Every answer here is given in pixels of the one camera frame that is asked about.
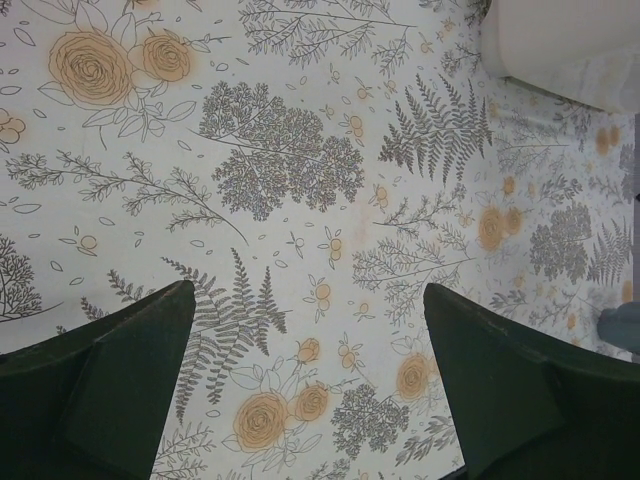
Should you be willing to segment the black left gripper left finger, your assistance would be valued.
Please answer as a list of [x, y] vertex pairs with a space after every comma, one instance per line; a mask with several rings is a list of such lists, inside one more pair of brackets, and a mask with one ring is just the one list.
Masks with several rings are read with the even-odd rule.
[[182, 280], [2, 355], [2, 478], [149, 478], [194, 313]]

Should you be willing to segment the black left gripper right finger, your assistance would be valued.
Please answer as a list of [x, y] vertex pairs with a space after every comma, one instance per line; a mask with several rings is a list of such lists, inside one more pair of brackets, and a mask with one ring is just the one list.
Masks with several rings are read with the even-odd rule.
[[452, 479], [636, 479], [639, 367], [427, 285], [424, 313], [464, 464]]

